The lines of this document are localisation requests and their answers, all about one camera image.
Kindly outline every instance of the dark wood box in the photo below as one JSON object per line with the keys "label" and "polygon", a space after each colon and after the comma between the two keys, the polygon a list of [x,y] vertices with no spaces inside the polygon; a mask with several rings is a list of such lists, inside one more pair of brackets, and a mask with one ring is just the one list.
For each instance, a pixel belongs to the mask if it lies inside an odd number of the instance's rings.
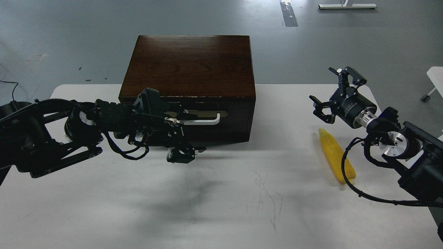
{"label": "dark wood box", "polygon": [[186,125],[189,141],[249,141],[256,99],[249,36],[141,35],[120,102],[133,103],[146,87],[187,110],[227,113],[216,125]]}

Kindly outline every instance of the black cable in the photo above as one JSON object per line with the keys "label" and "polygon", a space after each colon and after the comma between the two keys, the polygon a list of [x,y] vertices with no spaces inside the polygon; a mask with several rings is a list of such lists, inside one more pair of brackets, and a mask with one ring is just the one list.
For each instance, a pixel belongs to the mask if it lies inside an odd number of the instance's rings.
{"label": "black cable", "polygon": [[345,173],[345,160],[346,160],[346,157],[348,156],[348,153],[351,150],[351,148],[353,146],[355,146],[356,144],[360,143],[360,142],[367,142],[367,141],[366,141],[366,139],[362,139],[362,138],[359,138],[359,137],[354,138],[349,143],[348,147],[346,147],[345,152],[343,153],[343,157],[342,157],[342,174],[343,174],[343,178],[345,179],[345,182],[346,182],[346,184],[348,184],[349,188],[351,188],[355,193],[357,193],[359,197],[364,197],[364,198],[366,198],[368,200],[371,200],[371,201],[383,202],[383,203],[394,204],[394,205],[402,205],[402,206],[432,206],[432,207],[441,207],[441,208],[443,208],[443,203],[440,203],[440,202],[430,202],[430,201],[397,201],[397,200],[381,199],[381,198],[369,195],[369,194],[359,190],[354,185],[352,185],[351,182],[348,180],[348,178],[346,176],[346,173]]}
{"label": "black cable", "polygon": [[140,148],[141,148],[141,146],[137,146],[137,147],[133,148],[132,150],[123,151],[123,153],[125,153],[125,154],[133,153],[133,152],[138,151],[138,149],[140,149]]}
{"label": "black cable", "polygon": [[14,91],[16,90],[16,87],[19,85],[19,83],[18,83],[18,82],[14,82],[14,81],[2,81],[2,80],[0,80],[0,82],[4,82],[4,83],[13,83],[13,84],[15,84],[14,89],[12,89],[12,100],[13,100],[13,101],[16,101],[16,100],[14,99]]}

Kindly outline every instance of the white stand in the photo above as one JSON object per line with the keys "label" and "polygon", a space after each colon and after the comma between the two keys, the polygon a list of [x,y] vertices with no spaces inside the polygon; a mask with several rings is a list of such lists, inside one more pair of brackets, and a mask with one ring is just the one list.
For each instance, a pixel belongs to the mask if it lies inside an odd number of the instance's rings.
{"label": "white stand", "polygon": [[354,0],[345,0],[342,4],[319,4],[319,9],[375,9],[375,4],[354,4]]}

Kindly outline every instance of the robotic arm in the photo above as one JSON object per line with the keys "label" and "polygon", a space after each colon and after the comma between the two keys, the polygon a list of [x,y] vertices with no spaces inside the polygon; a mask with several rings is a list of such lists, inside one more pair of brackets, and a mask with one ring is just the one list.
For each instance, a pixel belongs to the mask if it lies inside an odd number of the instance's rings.
{"label": "robotic arm", "polygon": [[[166,112],[178,113],[175,118]],[[64,129],[69,143],[53,139],[45,124],[67,117]],[[32,178],[41,177],[75,163],[99,155],[97,147],[107,139],[111,149],[129,160],[143,158],[149,146],[169,148],[167,161],[189,163],[198,152],[186,140],[182,126],[184,121],[197,116],[187,113],[180,105],[163,103],[155,89],[144,89],[133,105],[109,103],[97,99],[76,102],[62,99],[36,100],[34,104],[12,101],[0,107],[0,184],[9,168],[16,165],[20,172],[30,172]],[[135,145],[130,151],[122,151],[112,140],[128,137]],[[139,157],[129,154],[143,147]],[[80,148],[86,151],[74,153]]]}
{"label": "robotic arm", "polygon": [[[338,88],[328,102],[321,102],[314,96],[309,98],[314,102],[314,115],[326,123],[333,124],[335,116],[339,116],[351,128],[366,128],[368,135],[364,139],[355,138],[346,148],[342,158],[342,173],[348,186],[373,201],[405,206],[443,207],[443,203],[435,202],[443,198],[443,142],[431,136],[417,126],[404,122],[403,127],[398,122],[397,110],[386,108],[380,116],[376,116],[377,107],[358,92],[364,85],[364,79],[356,70],[346,67],[345,70],[329,68],[338,76]],[[331,114],[326,115],[323,109],[330,108]],[[357,189],[346,178],[344,161],[350,148],[363,142],[365,158],[379,167],[394,169],[399,175],[399,186],[414,196],[418,201],[395,201],[371,196]],[[371,156],[371,147],[378,146],[385,162],[380,162]],[[398,159],[410,159],[423,150],[418,160],[407,168]],[[443,222],[440,223],[438,235],[443,241]]]}

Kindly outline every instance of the wooden lid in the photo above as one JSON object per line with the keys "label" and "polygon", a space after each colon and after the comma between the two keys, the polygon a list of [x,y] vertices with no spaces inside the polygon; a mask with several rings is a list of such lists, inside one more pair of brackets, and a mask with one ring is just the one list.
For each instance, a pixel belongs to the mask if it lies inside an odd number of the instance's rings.
{"label": "wooden lid", "polygon": [[120,100],[146,87],[162,97],[255,99],[249,36],[140,35]]}

